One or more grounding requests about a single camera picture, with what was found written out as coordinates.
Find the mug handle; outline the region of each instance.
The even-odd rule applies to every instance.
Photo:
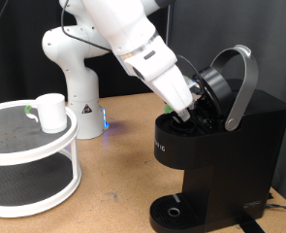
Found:
[[[25,114],[27,115],[27,117],[29,118],[34,118],[36,120],[36,122],[38,123],[38,118],[35,116],[35,115],[32,115],[30,114],[30,110],[32,109],[33,107],[31,105],[27,105],[24,109],[24,112]]]

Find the blue led light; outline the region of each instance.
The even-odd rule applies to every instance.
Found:
[[[108,122],[106,122],[106,109],[103,109],[103,113],[104,113],[104,127],[109,127],[110,124]]]

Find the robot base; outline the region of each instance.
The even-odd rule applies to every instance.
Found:
[[[85,102],[69,100],[68,107],[78,120],[78,139],[96,138],[107,129],[104,125],[104,109],[100,106],[99,99]]]

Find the brand logo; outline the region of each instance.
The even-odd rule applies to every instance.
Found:
[[[259,205],[259,204],[261,204],[261,201],[256,201],[256,202],[247,203],[247,204],[245,204],[243,207],[244,207],[244,208],[255,207],[255,206]]]
[[[92,113],[92,110],[90,107],[88,107],[88,105],[85,105],[83,111],[82,111],[83,114],[90,114]]]
[[[155,139],[154,139],[154,144],[158,149],[160,149],[162,152],[165,152],[165,147],[159,144]]]

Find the background wall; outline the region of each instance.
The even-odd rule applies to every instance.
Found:
[[[6,0],[0,0],[0,12]],[[9,0],[0,19],[0,103],[34,99],[58,92],[67,96],[61,69],[44,54],[42,39],[46,31],[60,26],[58,0]],[[165,38],[167,10],[149,17]],[[65,15],[65,25],[75,25],[73,16]],[[129,77],[110,53],[85,60],[99,76],[100,96],[149,92],[139,79]]]
[[[286,0],[180,0],[175,3],[171,47],[198,69],[210,65],[222,50],[248,46],[259,63],[258,88],[286,102]],[[179,62],[183,73],[191,68]],[[224,71],[242,78],[241,58]],[[286,198],[286,134],[273,187]]]

